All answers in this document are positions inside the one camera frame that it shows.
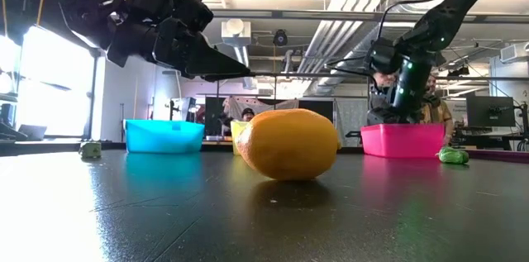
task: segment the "green toy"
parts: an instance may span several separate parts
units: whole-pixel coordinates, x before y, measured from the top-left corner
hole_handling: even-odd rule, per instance
[[[469,161],[469,153],[464,150],[456,150],[445,146],[437,154],[439,160],[445,164],[466,164]]]
[[[95,141],[83,142],[81,147],[79,147],[79,153],[83,159],[101,158],[101,143]]]

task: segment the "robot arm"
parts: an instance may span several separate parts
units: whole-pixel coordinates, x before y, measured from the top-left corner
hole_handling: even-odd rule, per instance
[[[436,64],[436,53],[450,45],[466,13],[477,1],[445,0],[395,42],[379,38],[373,43],[371,66],[384,74],[400,70],[400,75],[392,106],[369,111],[370,124],[419,121],[422,96],[431,68]]]
[[[208,81],[250,70],[207,43],[213,13],[200,0],[60,0],[68,28],[123,67],[130,55]]]

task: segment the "table surface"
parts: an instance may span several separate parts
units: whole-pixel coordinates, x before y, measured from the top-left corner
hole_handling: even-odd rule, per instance
[[[338,155],[268,180],[229,153],[0,158],[1,261],[522,261],[529,165]]]

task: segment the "blue plastic bin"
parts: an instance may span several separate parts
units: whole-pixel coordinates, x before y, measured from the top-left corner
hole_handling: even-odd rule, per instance
[[[125,132],[128,152],[184,154],[200,151],[204,125],[187,121],[127,120]]]

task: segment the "orange fruit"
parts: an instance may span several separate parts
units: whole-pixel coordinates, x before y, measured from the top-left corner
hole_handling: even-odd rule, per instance
[[[317,177],[332,166],[340,148],[332,122],[306,109],[258,114],[236,143],[251,168],[278,180]]]

